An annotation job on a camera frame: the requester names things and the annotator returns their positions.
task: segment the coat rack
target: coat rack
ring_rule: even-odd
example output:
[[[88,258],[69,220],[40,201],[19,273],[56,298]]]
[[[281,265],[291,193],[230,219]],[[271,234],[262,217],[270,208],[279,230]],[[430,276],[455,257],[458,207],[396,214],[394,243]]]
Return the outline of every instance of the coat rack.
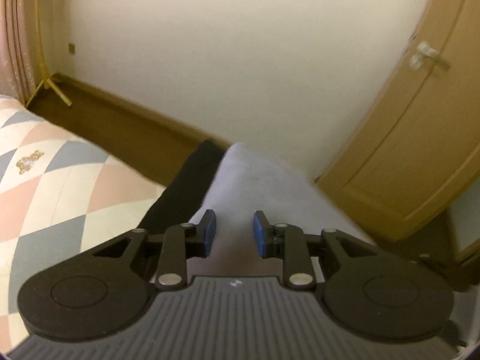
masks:
[[[49,70],[47,68],[47,64],[45,63],[45,54],[43,52],[43,45],[42,45],[42,34],[40,32],[40,8],[39,8],[39,0],[34,0],[34,9],[35,9],[35,22],[36,26],[35,29],[37,30],[37,52],[38,52],[38,59],[40,62],[40,71],[42,73],[42,81],[40,81],[39,85],[35,88],[32,96],[28,99],[25,107],[28,108],[34,97],[37,95],[38,91],[42,87],[45,89],[52,88],[55,93],[63,100],[63,102],[71,106],[70,99],[62,92],[62,90],[57,86],[57,84],[53,81],[52,76],[49,74]]]

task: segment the baseboard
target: baseboard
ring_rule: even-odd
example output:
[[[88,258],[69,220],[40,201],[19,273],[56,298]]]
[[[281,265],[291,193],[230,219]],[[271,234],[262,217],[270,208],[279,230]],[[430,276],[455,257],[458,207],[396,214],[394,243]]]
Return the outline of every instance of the baseboard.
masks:
[[[59,79],[60,81],[63,81],[64,83],[74,86],[75,88],[78,88],[95,97],[101,98],[111,104],[114,104],[117,107],[123,108],[128,112],[131,112],[144,119],[157,123],[160,126],[168,128],[169,130],[177,134],[183,135],[184,137],[197,141],[198,143],[203,142],[204,140],[210,139],[213,142],[215,142],[217,146],[223,149],[227,149],[231,145],[231,142],[227,141],[226,139],[216,137],[198,128],[189,126],[179,120],[159,114],[158,112],[155,112],[149,108],[143,107],[133,102],[132,100],[119,97],[113,93],[104,91],[103,89],[97,88],[95,86],[84,83],[77,79],[73,79],[72,77],[63,75],[61,73],[56,73],[54,77]]]

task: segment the wooden door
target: wooden door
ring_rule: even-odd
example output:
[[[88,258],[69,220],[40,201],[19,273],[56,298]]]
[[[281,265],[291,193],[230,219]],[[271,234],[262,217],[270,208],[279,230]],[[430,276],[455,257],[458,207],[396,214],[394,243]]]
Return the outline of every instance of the wooden door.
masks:
[[[390,240],[432,219],[480,170],[480,0],[430,0],[412,38],[317,183],[353,220]],[[409,61],[421,41],[443,62],[427,58],[414,71]]]

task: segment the teddy bear print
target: teddy bear print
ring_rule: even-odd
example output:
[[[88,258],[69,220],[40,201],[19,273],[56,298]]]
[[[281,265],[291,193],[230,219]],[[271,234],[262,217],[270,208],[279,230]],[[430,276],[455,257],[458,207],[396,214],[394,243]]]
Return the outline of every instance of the teddy bear print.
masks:
[[[21,160],[17,162],[17,167],[20,168],[20,174],[22,175],[26,171],[30,170],[35,161],[37,161],[41,156],[43,156],[40,150],[35,150],[33,154],[30,154],[28,157],[22,157]]]

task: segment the door handle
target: door handle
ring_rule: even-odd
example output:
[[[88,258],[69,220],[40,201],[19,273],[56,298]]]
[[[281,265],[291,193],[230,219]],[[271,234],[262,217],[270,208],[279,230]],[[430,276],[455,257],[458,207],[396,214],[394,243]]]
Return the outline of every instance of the door handle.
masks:
[[[438,50],[430,47],[426,40],[423,40],[418,44],[417,52],[410,58],[410,69],[412,69],[413,71],[417,71],[418,69],[420,69],[423,66],[424,58],[430,58],[433,59],[435,62],[439,62],[439,64],[446,70],[450,68],[450,64],[447,61],[443,60],[440,57],[440,53],[438,52]]]

